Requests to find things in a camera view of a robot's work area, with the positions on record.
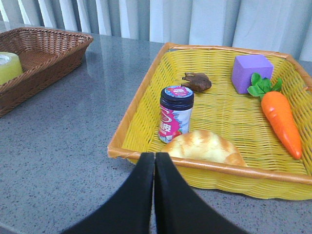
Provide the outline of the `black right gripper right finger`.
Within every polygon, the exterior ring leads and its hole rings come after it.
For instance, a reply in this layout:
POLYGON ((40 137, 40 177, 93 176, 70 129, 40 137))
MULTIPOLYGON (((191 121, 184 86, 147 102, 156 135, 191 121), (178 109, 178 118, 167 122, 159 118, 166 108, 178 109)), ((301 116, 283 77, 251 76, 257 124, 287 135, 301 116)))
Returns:
POLYGON ((245 234, 208 206, 167 153, 156 153, 154 206, 159 234, 245 234))

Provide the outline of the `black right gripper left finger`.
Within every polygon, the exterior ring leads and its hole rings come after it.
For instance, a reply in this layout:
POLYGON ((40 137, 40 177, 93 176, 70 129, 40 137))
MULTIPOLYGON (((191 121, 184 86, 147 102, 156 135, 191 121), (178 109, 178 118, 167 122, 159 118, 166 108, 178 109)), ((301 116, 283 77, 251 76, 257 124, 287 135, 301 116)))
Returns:
POLYGON ((64 234, 148 234, 155 156, 142 153, 122 186, 95 212, 64 234))

